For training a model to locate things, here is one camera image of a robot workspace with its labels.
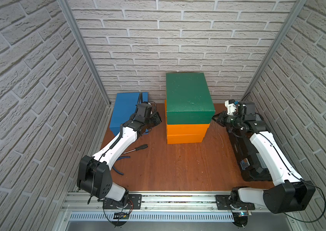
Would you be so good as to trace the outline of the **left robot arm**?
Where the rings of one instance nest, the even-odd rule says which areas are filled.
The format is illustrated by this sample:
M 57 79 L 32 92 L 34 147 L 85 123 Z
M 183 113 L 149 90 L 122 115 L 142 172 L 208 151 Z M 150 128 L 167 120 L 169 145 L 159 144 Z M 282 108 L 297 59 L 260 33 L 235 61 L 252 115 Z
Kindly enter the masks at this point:
M 162 122 L 159 113 L 149 102 L 136 106 L 129 120 L 120 125 L 115 138 L 93 156 L 84 156 L 79 162 L 77 187 L 98 199 L 108 198 L 125 206 L 128 190 L 112 180 L 111 170 L 122 153 L 146 130 Z

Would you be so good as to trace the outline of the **green shoebox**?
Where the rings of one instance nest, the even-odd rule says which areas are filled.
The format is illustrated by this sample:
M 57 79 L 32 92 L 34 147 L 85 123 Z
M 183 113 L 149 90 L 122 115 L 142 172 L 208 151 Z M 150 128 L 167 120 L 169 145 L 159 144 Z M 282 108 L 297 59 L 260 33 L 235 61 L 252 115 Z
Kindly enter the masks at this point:
M 166 74 L 166 116 L 169 125 L 209 124 L 214 103 L 204 73 Z

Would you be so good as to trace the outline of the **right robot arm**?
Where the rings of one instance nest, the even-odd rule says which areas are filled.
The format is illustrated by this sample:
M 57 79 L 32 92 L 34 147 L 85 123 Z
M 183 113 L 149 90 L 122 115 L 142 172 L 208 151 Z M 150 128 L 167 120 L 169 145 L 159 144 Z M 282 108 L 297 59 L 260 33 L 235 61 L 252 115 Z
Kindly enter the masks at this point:
M 243 180 L 274 185 L 270 189 L 235 187 L 229 203 L 235 208 L 259 205 L 274 214 L 305 210 L 316 187 L 287 160 L 269 126 L 255 112 L 255 104 L 228 100 L 225 106 L 227 109 L 212 119 L 226 128 Z

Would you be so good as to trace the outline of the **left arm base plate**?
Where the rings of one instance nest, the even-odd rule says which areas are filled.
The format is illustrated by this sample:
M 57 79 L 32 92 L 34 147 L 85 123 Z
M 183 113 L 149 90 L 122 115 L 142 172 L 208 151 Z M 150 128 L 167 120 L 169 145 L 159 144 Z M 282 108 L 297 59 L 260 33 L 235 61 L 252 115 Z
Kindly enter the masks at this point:
M 120 201 L 111 198 L 104 198 L 103 209 L 119 209 L 129 211 L 131 208 L 138 210 L 141 207 L 142 195 L 141 194 L 126 194 Z

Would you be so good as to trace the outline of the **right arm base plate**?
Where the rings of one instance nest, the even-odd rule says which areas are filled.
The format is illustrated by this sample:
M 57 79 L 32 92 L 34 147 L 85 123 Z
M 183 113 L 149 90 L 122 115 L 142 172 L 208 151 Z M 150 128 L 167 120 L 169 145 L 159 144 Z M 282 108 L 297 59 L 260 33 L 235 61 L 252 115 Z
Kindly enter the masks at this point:
M 255 205 L 237 200 L 236 196 L 230 194 L 216 195 L 218 210 L 255 210 Z

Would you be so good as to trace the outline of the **orange shoebox front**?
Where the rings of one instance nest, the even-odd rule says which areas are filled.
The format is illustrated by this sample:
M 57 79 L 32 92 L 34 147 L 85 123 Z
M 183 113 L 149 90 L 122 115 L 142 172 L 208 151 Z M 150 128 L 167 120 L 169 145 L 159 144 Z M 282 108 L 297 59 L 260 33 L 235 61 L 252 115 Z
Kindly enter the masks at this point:
M 205 135 L 210 124 L 177 124 L 169 125 L 167 115 L 167 101 L 165 100 L 167 135 Z

